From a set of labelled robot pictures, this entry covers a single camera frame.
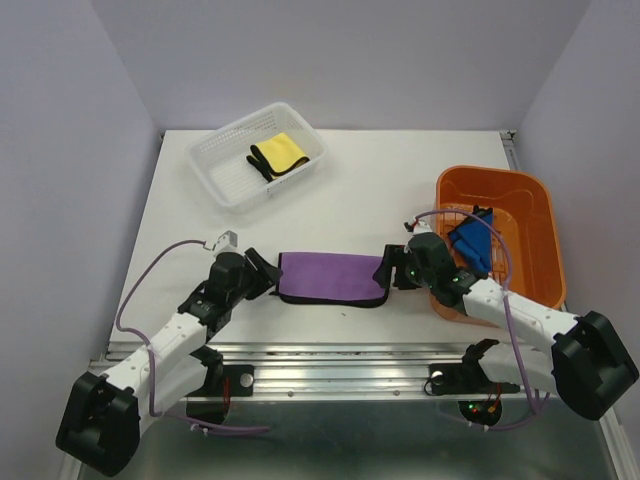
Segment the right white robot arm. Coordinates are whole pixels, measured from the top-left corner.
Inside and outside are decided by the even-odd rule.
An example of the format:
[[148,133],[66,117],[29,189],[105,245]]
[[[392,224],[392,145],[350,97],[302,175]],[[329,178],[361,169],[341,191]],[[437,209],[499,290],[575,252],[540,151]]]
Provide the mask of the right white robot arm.
[[529,387],[559,397],[574,413],[600,419],[639,379],[639,370],[612,323],[590,311],[578,316],[507,292],[458,266],[433,232],[407,245],[388,245],[373,279],[382,287],[426,288],[438,304],[484,321],[524,341],[524,346],[484,339],[457,363],[437,366],[432,395],[514,392]]

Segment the yellow black-edged towel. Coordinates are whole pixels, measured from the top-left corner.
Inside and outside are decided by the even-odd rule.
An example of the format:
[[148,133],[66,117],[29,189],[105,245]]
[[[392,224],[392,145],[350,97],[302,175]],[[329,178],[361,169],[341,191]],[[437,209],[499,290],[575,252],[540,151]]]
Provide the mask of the yellow black-edged towel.
[[279,133],[252,144],[246,161],[267,182],[272,182],[307,164],[310,159],[286,133]]

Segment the purple black-edged towel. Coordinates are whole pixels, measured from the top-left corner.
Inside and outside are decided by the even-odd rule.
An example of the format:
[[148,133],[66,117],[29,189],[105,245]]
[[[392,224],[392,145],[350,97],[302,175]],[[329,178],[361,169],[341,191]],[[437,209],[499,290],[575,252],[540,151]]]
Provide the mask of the purple black-edged towel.
[[282,252],[282,276],[273,295],[292,305],[377,308],[389,295],[389,283],[380,286],[374,280],[381,264],[378,256]]

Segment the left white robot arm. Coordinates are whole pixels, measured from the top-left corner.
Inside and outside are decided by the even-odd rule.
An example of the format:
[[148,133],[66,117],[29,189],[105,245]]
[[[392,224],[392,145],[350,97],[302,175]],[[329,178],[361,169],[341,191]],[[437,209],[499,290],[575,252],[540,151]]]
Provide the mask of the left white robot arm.
[[130,462],[146,430],[187,394],[215,392],[223,357],[208,342],[242,301],[278,284],[282,272],[249,248],[216,255],[209,276],[181,303],[153,337],[99,375],[83,373],[73,384],[55,445],[113,477]]

